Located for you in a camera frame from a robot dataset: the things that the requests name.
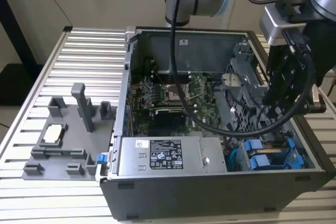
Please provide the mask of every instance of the blue latch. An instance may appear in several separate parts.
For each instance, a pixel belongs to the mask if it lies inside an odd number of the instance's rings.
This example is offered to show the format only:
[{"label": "blue latch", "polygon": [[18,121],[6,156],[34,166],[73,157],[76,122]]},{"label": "blue latch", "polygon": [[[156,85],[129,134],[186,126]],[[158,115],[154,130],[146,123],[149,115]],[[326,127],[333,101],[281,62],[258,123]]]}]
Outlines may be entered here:
[{"label": "blue latch", "polygon": [[294,143],[292,138],[288,139],[288,145],[289,145],[291,150],[295,148],[295,143]]},{"label": "blue latch", "polygon": [[253,156],[250,159],[250,163],[251,163],[251,166],[252,166],[253,170],[256,169],[256,168],[259,168],[259,167],[270,166],[269,160],[268,160],[268,158],[265,154],[264,155]]},{"label": "blue latch", "polygon": [[246,151],[250,151],[251,149],[263,149],[263,145],[260,139],[248,139],[246,142],[244,142]]},{"label": "blue latch", "polygon": [[100,153],[97,156],[97,164],[106,165],[108,162],[108,153]]},{"label": "blue latch", "polygon": [[287,155],[285,162],[287,165],[290,166],[291,169],[302,169],[305,165],[302,156],[298,153],[296,149],[294,149]]}]

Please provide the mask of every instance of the motherboard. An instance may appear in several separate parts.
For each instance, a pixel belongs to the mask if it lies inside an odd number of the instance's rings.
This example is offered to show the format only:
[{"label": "motherboard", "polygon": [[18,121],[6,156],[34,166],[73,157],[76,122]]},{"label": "motherboard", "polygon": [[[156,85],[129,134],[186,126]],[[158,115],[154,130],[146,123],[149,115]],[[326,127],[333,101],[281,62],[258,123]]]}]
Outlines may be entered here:
[{"label": "motherboard", "polygon": [[[181,79],[190,108],[204,123],[218,127],[221,118],[209,76],[189,72]],[[215,136],[186,115],[171,76],[152,71],[131,89],[134,136]]]}]

